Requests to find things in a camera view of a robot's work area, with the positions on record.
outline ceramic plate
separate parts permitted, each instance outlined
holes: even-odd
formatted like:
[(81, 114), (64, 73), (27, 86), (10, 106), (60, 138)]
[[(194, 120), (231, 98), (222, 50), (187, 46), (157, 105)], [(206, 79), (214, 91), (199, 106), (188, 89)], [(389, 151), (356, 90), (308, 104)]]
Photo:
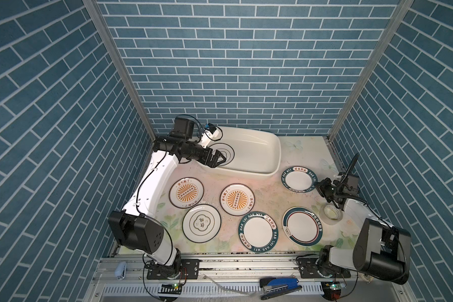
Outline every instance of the ceramic plate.
[(297, 193), (307, 193), (315, 188), (317, 176), (305, 167), (291, 167), (282, 173), (282, 184)]
[(213, 151), (219, 150), (223, 154), (223, 156), (226, 157), (226, 162), (218, 165), (219, 167), (228, 165), (235, 157), (235, 151), (233, 151), (233, 148), (229, 144), (218, 142), (212, 144), (209, 147), (212, 148)]
[(183, 218), (183, 233), (191, 241), (203, 243), (215, 237), (222, 224), (220, 213), (207, 204), (199, 204)]
[(220, 195), (220, 205), (223, 210), (233, 216), (247, 214), (254, 204), (254, 192), (244, 184), (231, 184)]
[(298, 245), (315, 245), (322, 237), (320, 219), (306, 208), (288, 209), (282, 219), (282, 225), (287, 237)]
[(169, 201), (177, 208), (191, 208), (201, 200), (203, 192), (203, 184), (198, 179), (182, 178), (169, 190)]
[(275, 221), (267, 214), (251, 212), (240, 221), (238, 235), (247, 249), (256, 253), (265, 253), (277, 243), (279, 230)]

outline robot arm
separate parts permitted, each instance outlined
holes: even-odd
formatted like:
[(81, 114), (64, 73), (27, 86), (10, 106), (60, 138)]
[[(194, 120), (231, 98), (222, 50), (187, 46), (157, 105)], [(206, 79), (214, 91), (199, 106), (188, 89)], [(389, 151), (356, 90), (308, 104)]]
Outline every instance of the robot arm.
[(359, 177), (350, 172), (358, 157), (359, 153), (340, 181), (331, 182), (326, 178), (316, 185), (327, 202), (343, 210), (361, 228), (354, 249), (324, 247), (319, 255), (319, 267), (325, 272), (332, 268), (357, 270), (381, 280), (404, 284), (409, 277), (411, 235), (382, 219), (368, 202), (357, 196)]
[(169, 135), (155, 140), (151, 161), (138, 188), (120, 212), (109, 215), (109, 226), (120, 245), (144, 251), (157, 264), (170, 267), (173, 275), (179, 269), (180, 251), (173, 248), (169, 234), (164, 236), (165, 229), (154, 219), (166, 182), (183, 158), (211, 168), (227, 160), (220, 151), (207, 147), (221, 138), (220, 128), (207, 125), (198, 143), (189, 141), (193, 126), (189, 119), (176, 118)]

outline floral tablecloth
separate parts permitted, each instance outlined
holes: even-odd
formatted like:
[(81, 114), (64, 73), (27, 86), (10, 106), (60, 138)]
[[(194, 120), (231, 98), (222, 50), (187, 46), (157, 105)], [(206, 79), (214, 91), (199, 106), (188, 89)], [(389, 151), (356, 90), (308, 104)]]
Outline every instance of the floral tablecloth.
[[(268, 214), (276, 222), (279, 229), (279, 239), (271, 252), (289, 251), (318, 251), (324, 245), (334, 245), (340, 248), (353, 248), (360, 229), (344, 214), (343, 219), (334, 226), (323, 223), (323, 234), (320, 242), (313, 246), (297, 245), (285, 235), (282, 228), (284, 213), (294, 206), (302, 206), (319, 214), (326, 200), (320, 197), (317, 190), (308, 193), (295, 193), (281, 182), (282, 172), (292, 166), (304, 166), (315, 172), (322, 180), (332, 178), (338, 171), (334, 164), (324, 139), (319, 136), (280, 137), (282, 160), (278, 172), (267, 180), (237, 178), (216, 173), (205, 172), (198, 163), (192, 161), (179, 165), (169, 178), (157, 208), (156, 219), (166, 227), (173, 239), (173, 245), (182, 253), (229, 253), (249, 252), (243, 246), (238, 236), (238, 225), (242, 217), (227, 214), (220, 206), (220, 194), (229, 184), (245, 184), (255, 195), (255, 205), (252, 211)], [(205, 188), (200, 203), (214, 206), (221, 215), (220, 231), (215, 238), (202, 244), (189, 241), (182, 231), (182, 221), (188, 209), (179, 209), (169, 201), (169, 189), (181, 178), (194, 177), (201, 181)], [(121, 247), (120, 254), (131, 254), (127, 248)]]

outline white tub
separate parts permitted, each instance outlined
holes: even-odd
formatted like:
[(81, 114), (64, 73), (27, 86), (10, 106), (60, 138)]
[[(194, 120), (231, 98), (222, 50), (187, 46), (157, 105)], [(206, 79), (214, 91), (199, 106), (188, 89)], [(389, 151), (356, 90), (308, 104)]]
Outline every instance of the white tub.
[(235, 177), (266, 179), (280, 166), (280, 140), (270, 132), (221, 127), (223, 137), (215, 143), (226, 143), (235, 151), (233, 160), (221, 167), (210, 168), (198, 163), (204, 170)]

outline metal rail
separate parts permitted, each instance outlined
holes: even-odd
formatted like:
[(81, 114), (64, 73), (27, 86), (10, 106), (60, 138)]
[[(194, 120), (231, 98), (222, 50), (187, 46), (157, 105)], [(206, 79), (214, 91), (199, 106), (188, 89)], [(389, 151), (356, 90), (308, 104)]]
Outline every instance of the metal rail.
[(99, 36), (101, 37), (102, 42), (106, 47), (106, 50), (112, 60), (112, 63), (116, 67), (116, 70), (119, 76), (121, 77), (124, 87), (126, 88), (127, 93), (129, 94), (129, 97), (131, 98), (134, 107), (138, 111), (139, 117), (141, 118), (141, 121), (144, 124), (146, 131), (148, 131), (148, 134), (151, 136), (151, 139), (154, 140), (156, 138), (156, 134), (153, 129), (153, 126), (151, 125), (151, 122), (146, 114), (146, 111), (144, 110), (144, 106), (142, 105), (141, 99), (139, 98), (139, 94), (133, 85), (133, 81), (131, 80), (129, 73), (127, 72), (123, 59), (119, 54), (119, 50), (117, 49), (116, 44), (114, 43), (114, 39), (112, 38), (112, 35), (109, 32), (106, 20), (104, 19), (101, 10), (99, 9), (97, 1), (83, 0), (83, 2), (85, 9), (87, 9), (87, 12), (91, 16), (91, 20), (94, 23), (94, 26), (96, 26), (97, 32), (99, 33)]
[(378, 43), (376, 44), (376, 47), (372, 51), (372, 54), (369, 57), (366, 66), (361, 71), (361, 74), (359, 75), (357, 82), (354, 84), (351, 94), (347, 98), (344, 107), (341, 109), (341, 112), (339, 112), (336, 121), (334, 122), (332, 128), (329, 130), (329, 133), (327, 134), (327, 138), (329, 139), (330, 142), (334, 140), (337, 133), (341, 129), (345, 119), (347, 118), (349, 112), (356, 103), (357, 98), (361, 94), (362, 89), (364, 89), (364, 86), (368, 82), (369, 77), (371, 77), (372, 72), (376, 68), (377, 63), (379, 62), (381, 56), (383, 55), (384, 51), (389, 45), (389, 42), (391, 42), (394, 33), (398, 30), (401, 21), (403, 21), (404, 16), (408, 12), (408, 9), (411, 7), (412, 3), (413, 0), (400, 0), (398, 6), (396, 7), (396, 9), (394, 9), (393, 15), (391, 16), (391, 19), (387, 24), (386, 29), (383, 30), (383, 33), (379, 37)]

